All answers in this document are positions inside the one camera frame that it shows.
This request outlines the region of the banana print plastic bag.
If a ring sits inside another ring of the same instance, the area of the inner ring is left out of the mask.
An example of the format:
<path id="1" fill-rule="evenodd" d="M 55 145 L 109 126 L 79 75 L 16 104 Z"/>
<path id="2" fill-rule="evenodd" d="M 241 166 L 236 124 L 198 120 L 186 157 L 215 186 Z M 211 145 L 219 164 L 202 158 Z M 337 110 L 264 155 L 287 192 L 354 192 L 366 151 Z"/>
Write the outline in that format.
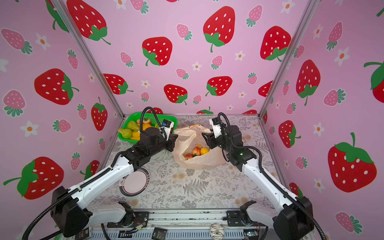
<path id="1" fill-rule="evenodd" d="M 201 125 L 175 130 L 178 138 L 172 152 L 175 162 L 183 168 L 193 170 L 213 169 L 226 161 L 220 148 L 210 149 L 203 133 L 211 131 Z"/>

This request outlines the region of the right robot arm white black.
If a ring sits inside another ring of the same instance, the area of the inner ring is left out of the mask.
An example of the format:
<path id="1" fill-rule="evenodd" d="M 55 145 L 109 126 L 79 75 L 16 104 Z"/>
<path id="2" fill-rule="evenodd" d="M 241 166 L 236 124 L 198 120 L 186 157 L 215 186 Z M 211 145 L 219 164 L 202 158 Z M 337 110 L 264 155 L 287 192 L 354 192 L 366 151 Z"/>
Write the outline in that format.
<path id="1" fill-rule="evenodd" d="M 243 146 L 238 127 L 221 128 L 202 134 L 210 149 L 221 148 L 227 153 L 229 162 L 250 178 L 270 200 L 273 209 L 255 201 L 241 207 L 245 224 L 261 223 L 274 230 L 281 240 L 305 240 L 314 230 L 312 203 L 305 197 L 299 198 L 279 183 L 262 166 L 262 154 L 254 147 Z"/>

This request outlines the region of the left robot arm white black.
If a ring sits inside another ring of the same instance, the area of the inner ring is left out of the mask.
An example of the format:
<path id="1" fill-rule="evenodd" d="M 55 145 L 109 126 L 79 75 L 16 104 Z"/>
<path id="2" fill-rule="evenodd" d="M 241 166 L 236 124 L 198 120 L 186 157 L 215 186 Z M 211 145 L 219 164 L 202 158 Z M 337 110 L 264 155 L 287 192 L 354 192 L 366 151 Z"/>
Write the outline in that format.
<path id="1" fill-rule="evenodd" d="M 68 190 L 64 187 L 56 189 L 52 197 L 56 206 L 51 211 L 51 217 L 63 236 L 69 238 L 89 226 L 104 223 L 133 226 L 134 211 L 125 202 L 103 207 L 89 205 L 114 183 L 147 164 L 154 155 L 163 150 L 172 152 L 177 138 L 176 134 L 164 137 L 159 129 L 148 128 L 135 145 L 118 153 L 113 163 L 102 171 Z"/>

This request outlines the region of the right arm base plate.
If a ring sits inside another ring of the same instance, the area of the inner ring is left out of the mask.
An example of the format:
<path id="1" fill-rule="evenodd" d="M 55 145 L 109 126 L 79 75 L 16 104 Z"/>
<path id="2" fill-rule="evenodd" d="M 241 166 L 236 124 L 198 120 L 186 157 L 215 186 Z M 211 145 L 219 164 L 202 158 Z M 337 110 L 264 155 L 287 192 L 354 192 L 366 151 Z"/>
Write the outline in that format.
<path id="1" fill-rule="evenodd" d="M 250 220 L 250 218 L 240 210 L 227 211 L 222 220 L 226 221 L 229 227 L 265 227 L 265 225 L 259 222 Z"/>

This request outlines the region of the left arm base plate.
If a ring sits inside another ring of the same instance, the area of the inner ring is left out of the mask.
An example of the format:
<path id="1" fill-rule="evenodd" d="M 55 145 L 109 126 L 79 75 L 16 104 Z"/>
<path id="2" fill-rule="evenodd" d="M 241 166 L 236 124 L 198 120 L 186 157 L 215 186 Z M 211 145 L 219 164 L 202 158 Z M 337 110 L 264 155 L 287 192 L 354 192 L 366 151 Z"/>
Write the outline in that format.
<path id="1" fill-rule="evenodd" d="M 145 228 L 150 212 L 133 212 L 126 214 L 118 223 L 107 223 L 108 228 Z"/>

